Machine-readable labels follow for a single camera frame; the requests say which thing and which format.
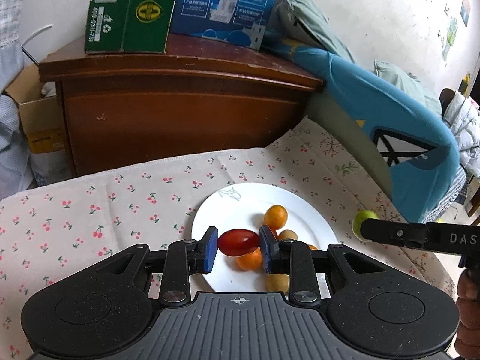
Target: floral tablecloth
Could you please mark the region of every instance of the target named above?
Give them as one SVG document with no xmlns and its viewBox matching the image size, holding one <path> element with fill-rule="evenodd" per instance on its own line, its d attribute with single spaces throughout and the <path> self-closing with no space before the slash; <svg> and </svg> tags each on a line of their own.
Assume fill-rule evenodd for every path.
<svg viewBox="0 0 480 360">
<path fill-rule="evenodd" d="M 135 243 L 157 250 L 189 238 L 202 202 L 243 182 L 272 184 L 301 196 L 323 215 L 340 242 L 453 294 L 452 280 L 432 253 L 352 237 L 357 210 L 404 220 L 342 145 L 306 118 L 263 149 L 157 160 L 1 201 L 0 358 L 23 360 L 31 354 L 20 314 L 32 294 Z M 150 297 L 158 297 L 160 279 L 154 276 Z M 191 290 L 209 287 L 195 277 Z"/>
</svg>

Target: cardboard box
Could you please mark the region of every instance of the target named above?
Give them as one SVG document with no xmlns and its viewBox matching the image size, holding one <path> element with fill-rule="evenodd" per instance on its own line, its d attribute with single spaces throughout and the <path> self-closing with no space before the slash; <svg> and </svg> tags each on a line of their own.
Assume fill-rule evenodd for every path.
<svg viewBox="0 0 480 360">
<path fill-rule="evenodd" d="M 258 50 L 275 0 L 177 0 L 170 31 Z"/>
<path fill-rule="evenodd" d="M 90 0 L 85 52 L 164 53 L 175 0 Z"/>
<path fill-rule="evenodd" d="M 64 150 L 63 115 L 56 96 L 42 97 L 38 68 L 24 68 L 6 88 L 16 102 L 30 147 L 30 164 L 39 186 L 71 179 Z"/>
</svg>

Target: metal screw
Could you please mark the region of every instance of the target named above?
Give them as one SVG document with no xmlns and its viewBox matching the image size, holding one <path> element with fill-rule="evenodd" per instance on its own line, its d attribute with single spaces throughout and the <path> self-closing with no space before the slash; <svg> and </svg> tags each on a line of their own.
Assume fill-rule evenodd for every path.
<svg viewBox="0 0 480 360">
<path fill-rule="evenodd" d="M 167 291 L 165 294 L 163 294 L 162 298 L 165 300 L 165 302 L 169 303 L 178 303 L 181 302 L 182 300 L 186 299 L 186 295 L 181 292 L 181 291 Z"/>
<path fill-rule="evenodd" d="M 293 294 L 294 299 L 301 303 L 312 303 L 318 299 L 318 296 L 311 291 L 297 291 Z"/>
</svg>

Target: white plate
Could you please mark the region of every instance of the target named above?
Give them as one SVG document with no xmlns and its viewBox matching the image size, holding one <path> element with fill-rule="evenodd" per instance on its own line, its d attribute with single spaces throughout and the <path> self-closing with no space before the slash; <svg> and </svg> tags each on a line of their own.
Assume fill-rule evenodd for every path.
<svg viewBox="0 0 480 360">
<path fill-rule="evenodd" d="M 275 204 L 284 206 L 289 214 L 280 231 L 293 230 L 298 240 L 320 250 L 338 242 L 325 219 L 305 200 L 282 188 L 259 183 L 228 186 L 209 196 L 193 220 L 191 237 L 201 239 L 209 226 L 217 227 L 219 235 L 237 228 L 258 233 L 265 212 Z M 262 292 L 266 291 L 262 270 L 242 271 L 233 257 L 218 251 L 212 273 L 204 278 L 216 292 Z M 320 284 L 323 296 L 325 282 Z"/>
</svg>

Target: wall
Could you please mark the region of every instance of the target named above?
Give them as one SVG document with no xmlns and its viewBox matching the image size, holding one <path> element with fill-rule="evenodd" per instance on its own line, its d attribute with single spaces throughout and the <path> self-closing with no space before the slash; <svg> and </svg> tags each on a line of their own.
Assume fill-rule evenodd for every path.
<svg viewBox="0 0 480 360">
<path fill-rule="evenodd" d="M 33 38 L 25 46 L 36 60 L 41 61 L 85 33 L 89 2 L 90 0 L 25 0 L 20 23 L 20 42 L 24 42 L 39 28 L 53 24 L 50 30 Z"/>
<path fill-rule="evenodd" d="M 41 60 L 48 53 L 82 36 L 88 1 L 25 0 L 21 40 L 44 25 L 54 25 L 28 43 L 27 50 Z M 366 69 L 373 70 L 374 59 L 392 62 L 419 76 L 436 93 L 444 87 L 458 88 L 466 72 L 474 71 L 480 52 L 480 0 L 470 0 L 468 27 L 460 17 L 462 0 L 314 2 Z M 443 11 L 446 4 L 448 16 Z M 447 61 L 443 61 L 441 38 L 446 36 L 452 15 L 458 21 L 457 38 Z"/>
</svg>

